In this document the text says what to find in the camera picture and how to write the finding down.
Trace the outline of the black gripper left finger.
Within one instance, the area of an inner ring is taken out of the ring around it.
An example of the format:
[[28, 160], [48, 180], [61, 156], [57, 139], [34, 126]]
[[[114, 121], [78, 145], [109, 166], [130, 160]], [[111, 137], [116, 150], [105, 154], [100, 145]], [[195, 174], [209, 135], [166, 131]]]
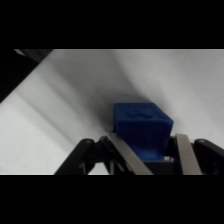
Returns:
[[115, 133], [97, 142], [83, 139], [55, 172], [56, 175], [88, 175], [103, 163], [110, 175], [151, 175], [152, 171]]

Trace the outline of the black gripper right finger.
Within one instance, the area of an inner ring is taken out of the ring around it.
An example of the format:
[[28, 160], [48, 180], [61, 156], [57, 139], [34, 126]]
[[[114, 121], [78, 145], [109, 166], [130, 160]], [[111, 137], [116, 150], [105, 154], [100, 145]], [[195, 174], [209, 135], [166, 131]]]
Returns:
[[224, 149], [206, 139], [193, 143], [185, 134], [171, 136], [166, 155], [180, 175], [224, 175]]

